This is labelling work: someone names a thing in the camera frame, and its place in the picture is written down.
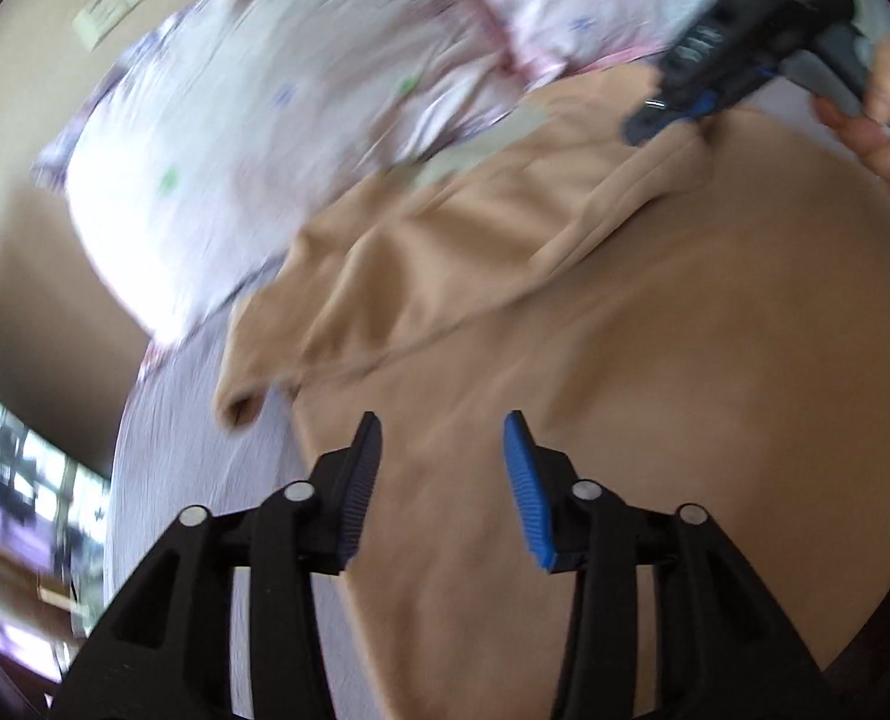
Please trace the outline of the person's right hand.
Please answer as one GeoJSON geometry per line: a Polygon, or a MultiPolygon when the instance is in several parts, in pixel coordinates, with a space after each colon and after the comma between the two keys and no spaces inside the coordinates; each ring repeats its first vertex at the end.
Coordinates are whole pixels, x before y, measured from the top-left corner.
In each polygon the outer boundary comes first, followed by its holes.
{"type": "Polygon", "coordinates": [[[819,122],[835,133],[890,195],[890,34],[877,43],[863,114],[850,117],[831,99],[820,96],[814,96],[813,109],[819,122]]]}

